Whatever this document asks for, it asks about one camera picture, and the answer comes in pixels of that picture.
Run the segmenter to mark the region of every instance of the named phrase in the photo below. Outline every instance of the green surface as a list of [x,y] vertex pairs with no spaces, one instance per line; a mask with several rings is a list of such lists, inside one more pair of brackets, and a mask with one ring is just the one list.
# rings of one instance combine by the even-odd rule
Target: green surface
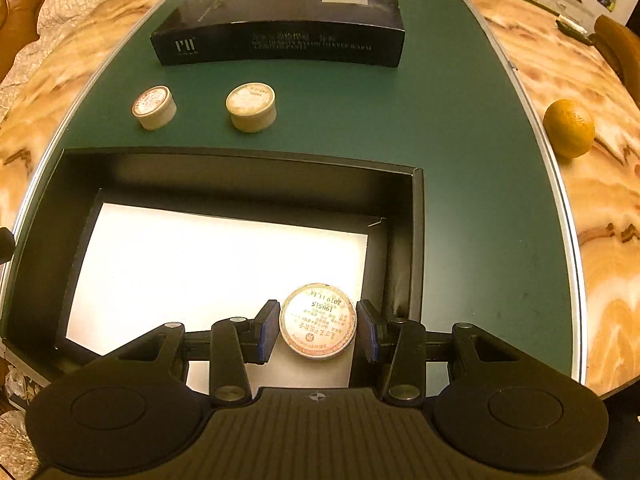
[[[162,67],[149,36],[181,1],[168,0],[123,47],[58,152],[208,146],[423,168],[423,323],[440,331],[475,323],[570,373],[568,270],[552,189],[524,108],[463,0],[399,0],[406,41],[397,69],[295,60]],[[247,135],[231,126],[225,98],[251,81],[274,88],[278,118]],[[146,133],[130,108],[159,84],[178,112]],[[430,381],[433,391],[442,376],[430,371]]]

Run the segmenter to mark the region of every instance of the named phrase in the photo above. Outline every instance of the marbled table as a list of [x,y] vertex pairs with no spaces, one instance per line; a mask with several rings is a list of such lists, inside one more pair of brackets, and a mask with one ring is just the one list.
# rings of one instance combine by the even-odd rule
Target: marbled table
[[[26,85],[0,124],[0,224],[14,223],[34,168],[100,62],[158,1],[105,2]],[[581,100],[593,111],[594,147],[561,163],[561,173],[586,283],[587,385],[605,394],[640,373],[640,111],[600,54],[562,35],[548,12],[522,0],[472,1],[541,117],[560,98]]]

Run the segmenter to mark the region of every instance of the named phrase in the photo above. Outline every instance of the open black box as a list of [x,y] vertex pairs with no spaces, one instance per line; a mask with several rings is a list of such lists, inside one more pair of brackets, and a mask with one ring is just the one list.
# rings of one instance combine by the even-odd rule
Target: open black box
[[425,217],[419,168],[244,150],[65,150],[14,262],[3,312],[2,341],[48,380],[95,356],[64,335],[84,252],[107,201],[366,233],[362,297],[386,319],[420,319]]

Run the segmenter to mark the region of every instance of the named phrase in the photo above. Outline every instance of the orange fruit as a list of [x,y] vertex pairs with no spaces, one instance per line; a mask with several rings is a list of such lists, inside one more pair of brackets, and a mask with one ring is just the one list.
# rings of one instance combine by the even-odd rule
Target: orange fruit
[[589,111],[572,99],[560,99],[546,109],[542,124],[556,155],[575,158],[591,149],[596,127]]

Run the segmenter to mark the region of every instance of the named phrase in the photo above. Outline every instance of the closed black box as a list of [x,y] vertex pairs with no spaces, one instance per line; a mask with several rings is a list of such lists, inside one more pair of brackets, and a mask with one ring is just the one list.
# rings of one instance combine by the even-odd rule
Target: closed black box
[[398,0],[190,0],[151,35],[160,63],[319,59],[398,66]]

